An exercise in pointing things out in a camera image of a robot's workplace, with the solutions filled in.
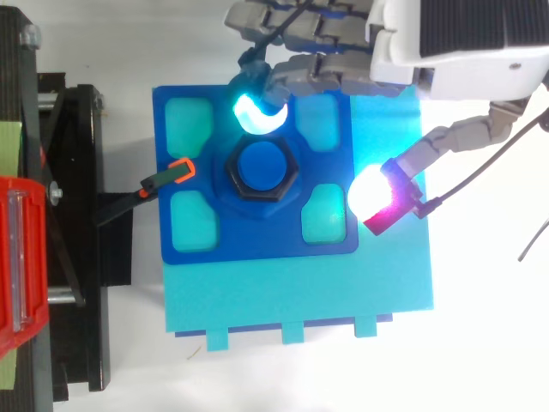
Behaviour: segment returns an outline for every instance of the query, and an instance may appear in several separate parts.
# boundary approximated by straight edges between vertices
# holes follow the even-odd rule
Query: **red container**
[[[0,358],[48,319],[45,188],[0,177]]]

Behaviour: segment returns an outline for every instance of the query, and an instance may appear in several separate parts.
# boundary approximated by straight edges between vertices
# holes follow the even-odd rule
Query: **clear plastic cover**
[[[25,228],[23,202],[25,191],[8,192],[9,266],[11,271],[11,296],[14,332],[25,329],[30,322],[27,314],[27,290],[25,288]]]

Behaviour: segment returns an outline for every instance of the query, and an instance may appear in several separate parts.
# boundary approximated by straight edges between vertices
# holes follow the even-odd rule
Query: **cyan glowing light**
[[[351,183],[347,201],[360,221],[369,221],[393,203],[393,190],[381,166],[370,165],[360,172]]]
[[[288,106],[284,105],[281,110],[273,116],[264,114],[256,106],[247,94],[241,95],[232,108],[238,122],[244,130],[251,135],[266,135],[281,127],[288,117]]]

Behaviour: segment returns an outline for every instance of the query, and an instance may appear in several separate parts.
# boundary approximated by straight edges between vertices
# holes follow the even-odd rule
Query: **teal square pad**
[[[420,139],[414,90],[351,102],[355,173]],[[349,254],[165,264],[164,283],[167,331],[205,330],[213,350],[228,348],[228,328],[250,325],[281,323],[284,342],[300,342],[305,320],[355,318],[357,337],[375,336],[377,315],[432,309],[427,220],[407,215],[379,237],[359,224]]]

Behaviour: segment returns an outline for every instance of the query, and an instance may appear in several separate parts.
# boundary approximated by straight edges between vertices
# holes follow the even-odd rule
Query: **robotic hand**
[[[292,94],[336,89],[396,97],[415,86],[422,99],[492,102],[487,116],[436,128],[381,167],[391,205],[372,214],[349,202],[374,234],[411,210],[431,213],[445,198],[420,203],[413,177],[450,150],[506,141],[531,94],[549,86],[548,0],[249,0],[232,6],[226,25],[256,42],[239,63],[271,111]],[[266,39],[306,54],[270,69],[259,52]],[[361,182],[349,200],[367,190]]]

